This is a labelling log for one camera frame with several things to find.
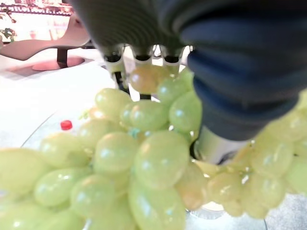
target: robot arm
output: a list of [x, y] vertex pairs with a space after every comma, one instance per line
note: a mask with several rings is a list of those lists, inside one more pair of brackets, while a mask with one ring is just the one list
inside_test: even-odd
[[307, 86], [305, 0], [70, 0], [106, 59], [130, 44], [193, 45], [188, 66], [203, 102], [202, 157], [228, 151], [291, 110]]

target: green grape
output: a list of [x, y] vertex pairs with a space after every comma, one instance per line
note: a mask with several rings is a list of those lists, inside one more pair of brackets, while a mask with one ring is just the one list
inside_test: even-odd
[[242, 192], [242, 179], [238, 173], [222, 172], [209, 180], [207, 185], [209, 199], [222, 204], [239, 199]]
[[117, 201], [103, 217], [91, 219], [88, 230], [135, 230], [136, 224], [132, 216], [128, 199]]
[[[161, 131], [161, 130], [169, 130], [169, 124], [166, 123], [158, 131]], [[136, 133], [135, 138], [138, 140], [138, 142], [140, 144], [142, 144], [143, 141], [145, 141], [149, 136], [151, 136], [156, 131], [148, 131], [148, 130], [147, 131], [140, 131], [140, 130], [138, 130], [138, 132]]]
[[111, 117], [111, 115], [109, 115], [107, 111], [101, 111], [96, 106], [90, 108], [87, 111], [87, 115], [90, 119], [108, 119], [114, 122], [118, 121], [115, 118]]
[[137, 140], [140, 144], [142, 144], [150, 135], [152, 135], [154, 131], [145, 131], [145, 132], [138, 132]]
[[140, 131], [158, 130], [168, 121], [168, 108], [158, 102], [140, 100], [135, 102], [130, 120]]
[[71, 203], [70, 200], [66, 200], [64, 203], [58, 205], [58, 206], [54, 206], [54, 207], [49, 207], [49, 210], [52, 210], [54, 212], [61, 212], [65, 209], [68, 209], [71, 207]]
[[36, 230], [53, 215], [52, 211], [39, 206], [32, 199], [25, 200], [1, 213], [0, 228], [2, 230]]
[[96, 95], [95, 102], [99, 110], [119, 121], [121, 109], [131, 103], [132, 100], [129, 94], [121, 90], [105, 88]]
[[254, 173], [250, 178], [253, 196], [267, 209], [280, 205], [285, 196], [285, 183], [282, 179], [270, 179]]
[[172, 104], [169, 121], [182, 132], [198, 130], [201, 125], [201, 102], [194, 92], [187, 92]]
[[232, 217], [240, 217], [244, 210], [239, 200], [231, 200], [223, 203], [224, 210]]
[[185, 208], [174, 188], [151, 190], [132, 179], [129, 204], [142, 230], [185, 229]]
[[189, 147], [172, 131], [158, 131], [140, 146], [135, 157], [135, 173], [142, 184], [156, 189], [173, 186], [189, 162]]
[[156, 93], [158, 85], [165, 79], [170, 78], [170, 75], [171, 73], [164, 67], [142, 65], [130, 74], [130, 84], [139, 93]]
[[43, 176], [34, 189], [36, 201], [47, 207], [56, 207], [70, 198], [74, 185], [91, 174], [89, 168], [58, 169]]
[[196, 210], [208, 202], [206, 186], [208, 178], [204, 177], [200, 168], [190, 162], [175, 188], [188, 210]]
[[285, 179], [290, 188], [307, 196], [307, 159], [294, 157]]
[[107, 119], [93, 119], [80, 127], [78, 137], [83, 146], [94, 152], [98, 141], [105, 134], [116, 131], [124, 131], [124, 129], [119, 124]]
[[190, 134], [190, 132], [181, 132], [179, 130], [173, 129], [174, 132], [180, 134], [182, 137], [184, 137], [184, 139], [191, 144], [192, 143], [192, 135]]
[[113, 184], [118, 197], [127, 194], [130, 180], [130, 170], [118, 173], [103, 172], [99, 173], [99, 175], [104, 176]]
[[132, 126], [130, 114], [131, 114], [131, 111], [134, 105], [135, 105], [135, 102], [129, 103], [125, 107], [123, 107], [122, 110], [120, 111], [120, 121], [125, 127]]
[[256, 219], [264, 219], [269, 212], [269, 210], [261, 205], [259, 200], [253, 196], [250, 181], [244, 184], [241, 205], [250, 217]]
[[292, 143], [279, 141], [263, 132], [256, 138], [250, 156], [253, 169], [260, 175], [279, 178], [288, 170], [294, 154]]
[[299, 100], [295, 106], [296, 110], [305, 110], [307, 108], [307, 90], [303, 90], [299, 95]]
[[90, 161], [80, 140], [69, 133], [44, 138], [39, 149], [42, 158], [57, 168], [81, 167]]
[[193, 160], [193, 162], [200, 168], [200, 170], [204, 175], [209, 177], [216, 176], [221, 170], [221, 166], [215, 164], [210, 164], [204, 161], [197, 161], [197, 160]]
[[307, 137], [304, 137], [302, 140], [294, 143], [294, 148], [296, 155], [307, 159]]
[[237, 171], [248, 171], [250, 169], [250, 156], [252, 150], [253, 148], [249, 145], [240, 149], [228, 166]]
[[79, 216], [94, 218], [108, 212], [116, 199], [114, 185], [104, 176], [91, 175], [71, 192], [71, 209]]
[[188, 90], [182, 79], [166, 79], [159, 85], [157, 95], [161, 103], [169, 106]]
[[67, 209], [45, 220], [37, 230], [82, 230], [84, 224], [82, 218]]
[[307, 118], [297, 110], [271, 122], [267, 127], [272, 136], [281, 141], [293, 142], [307, 136]]
[[185, 82], [189, 90], [194, 90], [194, 86], [193, 86], [194, 73], [188, 67], [185, 67], [179, 73], [178, 78], [182, 79]]
[[17, 195], [33, 190], [37, 180], [52, 168], [31, 149], [0, 150], [0, 191]]
[[138, 147], [138, 141], [127, 133], [113, 132], [105, 135], [96, 146], [95, 172], [119, 173], [128, 170]]

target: chair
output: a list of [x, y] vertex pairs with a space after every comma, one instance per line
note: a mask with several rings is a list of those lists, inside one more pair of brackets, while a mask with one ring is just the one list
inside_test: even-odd
[[67, 51], [69, 49], [80, 48], [89, 41], [90, 36], [86, 29], [79, 21], [77, 15], [72, 14], [64, 36], [58, 40], [23, 40], [12, 42], [0, 49], [0, 55], [25, 61], [40, 51], [56, 48], [57, 60], [38, 63], [32, 67], [32, 69], [38, 71], [56, 70], [83, 63], [85, 60], [81, 57], [67, 58]]

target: floor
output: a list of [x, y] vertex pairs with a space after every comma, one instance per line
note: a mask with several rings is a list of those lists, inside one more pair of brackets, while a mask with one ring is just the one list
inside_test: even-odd
[[[0, 148], [23, 144], [35, 147], [44, 134], [59, 130], [59, 122], [64, 119], [71, 119], [78, 125], [80, 113], [91, 106], [96, 92], [103, 87], [115, 86], [109, 73], [101, 67], [104, 62], [98, 51], [76, 49], [69, 51], [69, 55], [84, 57], [86, 61], [68, 69], [36, 72], [31, 66], [55, 58], [55, 50], [46, 50], [25, 62], [0, 56]], [[126, 57], [129, 71], [134, 67], [130, 50]], [[161, 61], [154, 60], [154, 63], [161, 64]], [[288, 195], [266, 219], [268, 229], [307, 229], [306, 210], [305, 197]], [[201, 223], [198, 227], [195, 224], [193, 221], [194, 230], [207, 229]], [[262, 230], [256, 226], [236, 229]]]

